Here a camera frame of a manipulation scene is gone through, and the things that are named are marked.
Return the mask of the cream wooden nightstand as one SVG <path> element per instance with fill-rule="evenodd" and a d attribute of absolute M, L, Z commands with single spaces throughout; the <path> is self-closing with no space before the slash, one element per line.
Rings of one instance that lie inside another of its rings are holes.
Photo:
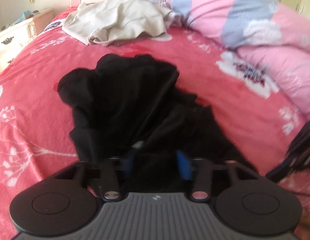
<path fill-rule="evenodd" d="M 0 74 L 52 22 L 53 15 L 53 8 L 45 9 L 0 32 Z"/>

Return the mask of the beige crumpled garment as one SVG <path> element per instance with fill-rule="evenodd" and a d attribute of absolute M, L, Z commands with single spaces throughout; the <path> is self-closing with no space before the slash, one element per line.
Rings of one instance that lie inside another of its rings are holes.
<path fill-rule="evenodd" d="M 81 3 L 65 19 L 62 30 L 85 45 L 104 47 L 142 36 L 158 37 L 171 25 L 182 25 L 181 15 L 145 0 L 106 0 Z"/>

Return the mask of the black garment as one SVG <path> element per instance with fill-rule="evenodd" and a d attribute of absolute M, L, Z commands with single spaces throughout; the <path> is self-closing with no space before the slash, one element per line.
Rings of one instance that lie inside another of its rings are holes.
<path fill-rule="evenodd" d="M 81 161 L 100 163 L 134 154 L 126 185 L 131 192 L 176 192 L 177 152 L 221 164 L 250 162 L 218 126 L 210 106 L 176 87 L 179 72 L 149 55 L 108 54 L 93 70 L 78 68 L 57 91 L 72 109 L 70 137 Z"/>

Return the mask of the pink blue floral quilt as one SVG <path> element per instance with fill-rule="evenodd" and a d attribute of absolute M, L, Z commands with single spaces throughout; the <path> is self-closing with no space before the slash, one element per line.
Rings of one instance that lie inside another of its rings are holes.
<path fill-rule="evenodd" d="M 310 119 L 310 20 L 272 0 L 147 0 L 269 75 Z"/>

